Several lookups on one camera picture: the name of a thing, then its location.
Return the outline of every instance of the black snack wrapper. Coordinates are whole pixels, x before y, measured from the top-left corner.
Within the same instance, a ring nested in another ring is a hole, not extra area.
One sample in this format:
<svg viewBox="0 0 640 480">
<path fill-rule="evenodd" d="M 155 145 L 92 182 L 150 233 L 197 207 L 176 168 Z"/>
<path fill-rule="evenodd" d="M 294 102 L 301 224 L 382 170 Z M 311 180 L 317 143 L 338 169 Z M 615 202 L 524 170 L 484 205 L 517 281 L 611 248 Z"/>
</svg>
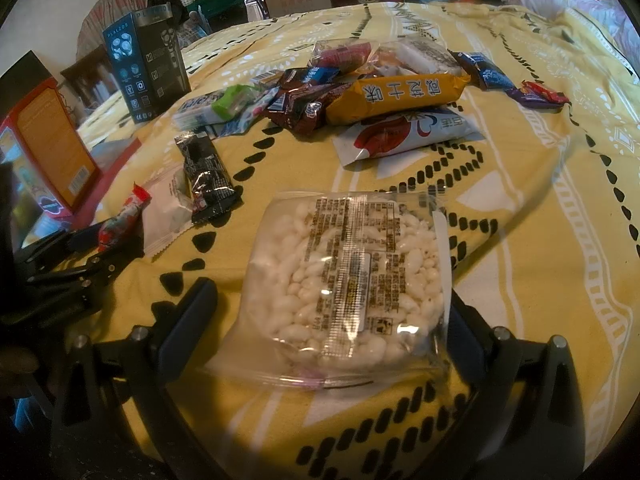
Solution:
<svg viewBox="0 0 640 480">
<path fill-rule="evenodd" d="M 191 184 L 191 221 L 198 224 L 229 211 L 240 195 L 207 133 L 185 132 L 175 137 L 175 143 L 184 157 L 184 173 Z"/>
</svg>

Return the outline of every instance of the barcode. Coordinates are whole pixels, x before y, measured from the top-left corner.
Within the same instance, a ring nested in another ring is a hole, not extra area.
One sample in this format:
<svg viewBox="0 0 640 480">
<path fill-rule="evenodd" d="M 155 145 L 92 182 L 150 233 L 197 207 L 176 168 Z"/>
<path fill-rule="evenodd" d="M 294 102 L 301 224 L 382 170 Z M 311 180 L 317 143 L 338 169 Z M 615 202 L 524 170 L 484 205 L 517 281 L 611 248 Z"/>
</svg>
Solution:
<svg viewBox="0 0 640 480">
<path fill-rule="evenodd" d="M 254 77 L 256 81 L 262 81 L 263 79 L 268 79 L 280 73 L 280 70 L 269 70 L 268 72 L 263 72 Z"/>
<path fill-rule="evenodd" d="M 85 166 L 83 166 L 78 170 L 76 176 L 71 181 L 71 184 L 69 184 L 69 191 L 71 192 L 71 194 L 73 196 L 77 196 L 78 193 L 80 193 L 80 191 L 82 190 L 82 186 L 84 186 L 88 179 L 89 170 Z"/>
<path fill-rule="evenodd" d="M 267 108 L 267 110 L 270 110 L 272 112 L 283 111 L 284 110 L 284 94 L 282 94 L 273 103 L 271 103 L 271 105 L 269 106 L 269 108 Z"/>
</svg>

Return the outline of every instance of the white wall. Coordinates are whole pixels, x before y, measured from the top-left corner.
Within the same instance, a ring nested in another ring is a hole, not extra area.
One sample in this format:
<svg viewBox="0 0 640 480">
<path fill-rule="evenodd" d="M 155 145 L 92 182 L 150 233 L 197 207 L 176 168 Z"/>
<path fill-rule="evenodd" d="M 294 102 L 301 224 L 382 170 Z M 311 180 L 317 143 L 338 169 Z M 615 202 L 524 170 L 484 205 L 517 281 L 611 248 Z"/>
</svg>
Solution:
<svg viewBox="0 0 640 480">
<path fill-rule="evenodd" d="M 76 62 L 82 20 L 98 0 L 18 0 L 0 28 L 0 75 L 29 50 L 49 71 Z"/>
</svg>

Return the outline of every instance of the clear plastic bag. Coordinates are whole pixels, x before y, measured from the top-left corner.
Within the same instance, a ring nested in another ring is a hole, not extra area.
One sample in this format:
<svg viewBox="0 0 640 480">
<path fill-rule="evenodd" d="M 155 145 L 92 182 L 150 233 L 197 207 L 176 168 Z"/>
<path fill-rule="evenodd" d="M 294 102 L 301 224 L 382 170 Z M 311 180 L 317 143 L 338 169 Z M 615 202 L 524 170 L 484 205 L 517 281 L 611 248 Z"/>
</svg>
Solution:
<svg viewBox="0 0 640 480">
<path fill-rule="evenodd" d="M 447 222 L 427 193 L 281 193 L 206 368 L 307 388 L 442 376 L 450 292 Z"/>
<path fill-rule="evenodd" d="M 309 66 L 337 68 L 341 74 L 348 74 L 367 62 L 373 48 L 371 41 L 358 38 L 318 41 Z"/>
<path fill-rule="evenodd" d="M 380 44 L 369 63 L 378 75 L 453 74 L 462 69 L 446 48 L 420 36 Z"/>
</svg>

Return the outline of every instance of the yellow snack package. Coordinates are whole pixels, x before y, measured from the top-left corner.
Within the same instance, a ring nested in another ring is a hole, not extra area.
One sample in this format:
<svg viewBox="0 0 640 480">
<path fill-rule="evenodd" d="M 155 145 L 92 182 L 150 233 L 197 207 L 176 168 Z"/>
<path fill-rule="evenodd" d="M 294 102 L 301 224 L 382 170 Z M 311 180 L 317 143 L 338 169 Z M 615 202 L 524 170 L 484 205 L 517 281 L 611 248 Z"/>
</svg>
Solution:
<svg viewBox="0 0 640 480">
<path fill-rule="evenodd" d="M 468 75 L 423 74 L 358 79 L 326 109 L 329 124 L 353 124 L 367 117 L 423 106 L 438 106 L 460 97 Z"/>
</svg>

